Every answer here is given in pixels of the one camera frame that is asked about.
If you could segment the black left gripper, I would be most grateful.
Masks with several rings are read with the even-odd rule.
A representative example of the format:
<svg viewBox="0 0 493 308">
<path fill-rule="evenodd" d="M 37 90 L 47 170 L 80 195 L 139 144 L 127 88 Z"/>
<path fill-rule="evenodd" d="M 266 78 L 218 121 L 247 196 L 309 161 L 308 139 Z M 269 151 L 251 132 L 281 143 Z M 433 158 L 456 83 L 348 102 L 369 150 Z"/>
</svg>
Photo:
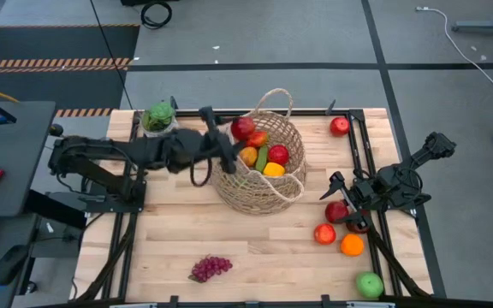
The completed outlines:
<svg viewBox="0 0 493 308">
<path fill-rule="evenodd" d="M 228 137 L 218 132 L 211 106 L 200 108 L 199 116 L 207 126 L 206 133 L 201 134 L 200 131 L 188 128 L 171 132 L 165 154 L 166 169 L 177 174 L 201 161 L 220 157 L 222 170 L 227 174 L 234 174 L 237 170 L 235 162 L 239 152 L 246 147 L 246 142 L 232 144 Z"/>
</svg>

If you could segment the red yellow mango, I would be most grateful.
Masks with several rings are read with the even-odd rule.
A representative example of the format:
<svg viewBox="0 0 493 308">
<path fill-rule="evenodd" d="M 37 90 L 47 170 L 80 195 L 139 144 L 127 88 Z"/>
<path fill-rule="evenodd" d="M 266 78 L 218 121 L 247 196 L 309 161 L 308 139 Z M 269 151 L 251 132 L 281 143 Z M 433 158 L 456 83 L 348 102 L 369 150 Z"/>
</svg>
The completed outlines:
<svg viewBox="0 0 493 308">
<path fill-rule="evenodd" d="M 336 241 L 336 231 L 331 224 L 322 223 L 315 227 L 314 240 L 320 245 L 330 245 Z"/>
</svg>

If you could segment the purple grape bunch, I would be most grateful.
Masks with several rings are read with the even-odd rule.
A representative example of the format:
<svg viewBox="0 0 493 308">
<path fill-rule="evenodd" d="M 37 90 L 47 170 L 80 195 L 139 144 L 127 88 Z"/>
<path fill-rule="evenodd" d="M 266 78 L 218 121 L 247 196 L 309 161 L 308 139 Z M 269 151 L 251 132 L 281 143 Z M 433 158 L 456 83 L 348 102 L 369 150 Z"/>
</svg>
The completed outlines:
<svg viewBox="0 0 493 308">
<path fill-rule="evenodd" d="M 233 264 L 227 258 L 206 256 L 200 259 L 191 270 L 189 280 L 197 283 L 209 281 L 215 275 L 221 275 L 233 268 Z"/>
</svg>

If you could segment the orange fruit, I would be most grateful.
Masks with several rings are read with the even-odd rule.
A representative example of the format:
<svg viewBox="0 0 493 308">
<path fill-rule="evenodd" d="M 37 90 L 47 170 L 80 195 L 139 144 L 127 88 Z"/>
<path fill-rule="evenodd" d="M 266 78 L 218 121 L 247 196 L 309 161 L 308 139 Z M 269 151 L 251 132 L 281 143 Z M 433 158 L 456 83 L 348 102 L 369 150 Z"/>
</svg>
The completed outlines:
<svg viewBox="0 0 493 308">
<path fill-rule="evenodd" d="M 357 257 L 361 255 L 364 249 L 364 241 L 357 234 L 345 235 L 340 244 L 341 253 L 349 257 Z"/>
</svg>

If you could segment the succulent in white patterned pot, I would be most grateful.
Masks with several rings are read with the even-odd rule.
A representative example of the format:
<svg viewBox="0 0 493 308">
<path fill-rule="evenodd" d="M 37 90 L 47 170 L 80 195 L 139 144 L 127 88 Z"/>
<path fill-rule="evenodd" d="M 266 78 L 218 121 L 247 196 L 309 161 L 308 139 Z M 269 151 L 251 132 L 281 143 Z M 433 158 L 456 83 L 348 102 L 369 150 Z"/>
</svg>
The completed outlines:
<svg viewBox="0 0 493 308">
<path fill-rule="evenodd" d="M 145 110 L 140 124 L 147 137 L 157 137 L 179 127 L 175 118 L 175 109 L 171 103 L 165 101 Z"/>
</svg>

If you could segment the black aluminium table frame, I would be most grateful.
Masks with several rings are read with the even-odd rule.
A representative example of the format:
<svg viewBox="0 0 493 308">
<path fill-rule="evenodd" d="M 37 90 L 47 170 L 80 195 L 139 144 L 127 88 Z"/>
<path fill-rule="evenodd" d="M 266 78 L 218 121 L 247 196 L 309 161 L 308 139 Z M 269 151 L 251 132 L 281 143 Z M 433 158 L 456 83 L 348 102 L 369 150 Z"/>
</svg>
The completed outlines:
<svg viewBox="0 0 493 308">
<path fill-rule="evenodd" d="M 380 273 L 388 293 L 405 294 L 383 257 L 369 251 L 349 257 L 337 244 L 321 246 L 313 238 L 330 201 L 319 198 L 334 172 L 350 181 L 355 167 L 372 171 L 398 159 L 386 110 L 353 110 L 350 116 L 352 136 L 335 138 L 329 131 L 330 113 L 292 112 L 291 122 L 306 146 L 306 188 L 301 199 L 273 216 L 232 210 L 213 187 L 194 187 L 189 172 L 150 172 L 133 243 L 102 296 L 159 305 L 171 300 L 182 305 L 270 301 L 293 305 L 324 295 L 357 299 L 356 276 L 367 270 Z M 192 267 L 206 256 L 227 258 L 233 268 L 204 283 L 189 280 Z"/>
</svg>

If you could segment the dark grey side desk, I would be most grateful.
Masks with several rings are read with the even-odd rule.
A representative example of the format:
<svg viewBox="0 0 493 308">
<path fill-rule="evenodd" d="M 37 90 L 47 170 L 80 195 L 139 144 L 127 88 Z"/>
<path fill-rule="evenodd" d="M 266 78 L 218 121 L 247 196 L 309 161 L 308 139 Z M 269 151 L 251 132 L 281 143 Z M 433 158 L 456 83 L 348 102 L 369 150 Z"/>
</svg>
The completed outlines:
<svg viewBox="0 0 493 308">
<path fill-rule="evenodd" d="M 53 102 L 0 102 L 16 122 L 0 125 L 0 259 L 13 246 L 33 240 L 39 217 L 26 213 L 30 187 L 55 115 Z M 18 285 L 0 286 L 0 308 L 9 308 Z"/>
</svg>

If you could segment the orange yellow mango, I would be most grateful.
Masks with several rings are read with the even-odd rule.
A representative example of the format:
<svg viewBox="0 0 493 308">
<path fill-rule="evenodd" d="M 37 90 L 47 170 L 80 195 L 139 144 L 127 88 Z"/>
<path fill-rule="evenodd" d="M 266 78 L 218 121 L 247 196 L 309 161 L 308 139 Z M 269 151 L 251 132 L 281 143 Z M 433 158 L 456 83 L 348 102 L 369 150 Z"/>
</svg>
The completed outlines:
<svg viewBox="0 0 493 308">
<path fill-rule="evenodd" d="M 251 146 L 245 147 L 240 151 L 239 156 L 241 158 L 241 161 L 248 168 L 251 168 L 255 165 L 258 159 L 258 149 Z"/>
</svg>

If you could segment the bright green apple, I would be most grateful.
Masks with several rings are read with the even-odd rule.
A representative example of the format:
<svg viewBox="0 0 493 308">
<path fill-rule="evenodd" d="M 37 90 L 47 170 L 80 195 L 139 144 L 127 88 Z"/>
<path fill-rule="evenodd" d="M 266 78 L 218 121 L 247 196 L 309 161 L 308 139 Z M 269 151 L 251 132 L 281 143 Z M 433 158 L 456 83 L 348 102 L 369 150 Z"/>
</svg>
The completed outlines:
<svg viewBox="0 0 493 308">
<path fill-rule="evenodd" d="M 384 292 L 384 284 L 380 276 L 366 271 L 357 275 L 356 285 L 359 293 L 368 299 L 376 299 Z"/>
</svg>

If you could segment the woven straw basket with handles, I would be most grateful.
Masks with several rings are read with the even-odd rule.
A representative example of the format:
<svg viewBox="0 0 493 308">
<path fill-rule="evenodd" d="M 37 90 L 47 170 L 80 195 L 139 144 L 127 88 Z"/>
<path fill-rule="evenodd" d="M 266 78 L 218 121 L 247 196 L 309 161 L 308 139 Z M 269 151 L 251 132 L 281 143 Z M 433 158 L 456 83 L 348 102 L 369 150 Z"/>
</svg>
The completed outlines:
<svg viewBox="0 0 493 308">
<path fill-rule="evenodd" d="M 277 93 L 288 99 L 284 115 L 263 108 L 266 99 Z M 284 175 L 264 175 L 241 160 L 235 162 L 237 170 L 232 175 L 225 173 L 219 164 L 214 165 L 211 184 L 230 208 L 251 216 L 269 216 L 286 210 L 302 197 L 306 183 L 306 150 L 300 132 L 291 122 L 293 106 L 290 93 L 276 88 L 267 92 L 246 114 L 253 119 L 255 128 L 269 134 L 268 146 L 287 148 L 289 160 L 284 164 Z"/>
</svg>

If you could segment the black computer mouse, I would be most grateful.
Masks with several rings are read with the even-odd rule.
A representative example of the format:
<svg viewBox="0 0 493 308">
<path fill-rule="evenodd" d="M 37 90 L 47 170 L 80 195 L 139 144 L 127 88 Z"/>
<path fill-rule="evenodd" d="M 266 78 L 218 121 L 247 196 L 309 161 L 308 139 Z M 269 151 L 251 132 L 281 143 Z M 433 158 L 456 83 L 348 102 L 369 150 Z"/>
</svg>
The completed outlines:
<svg viewBox="0 0 493 308">
<path fill-rule="evenodd" d="M 18 275 L 29 253 L 29 247 L 15 245 L 0 258 L 0 286 L 8 286 Z"/>
</svg>

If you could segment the black hazard striped floor mat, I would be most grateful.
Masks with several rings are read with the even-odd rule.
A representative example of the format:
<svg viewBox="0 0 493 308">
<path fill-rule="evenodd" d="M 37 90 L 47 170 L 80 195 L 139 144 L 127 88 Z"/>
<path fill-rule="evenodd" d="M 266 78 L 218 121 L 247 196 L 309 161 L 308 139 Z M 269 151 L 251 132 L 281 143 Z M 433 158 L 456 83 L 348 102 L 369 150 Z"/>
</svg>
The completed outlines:
<svg viewBox="0 0 493 308">
<path fill-rule="evenodd" d="M 52 101 L 60 117 L 107 116 L 121 106 L 139 31 L 135 24 L 0 26 L 0 92 Z"/>
</svg>

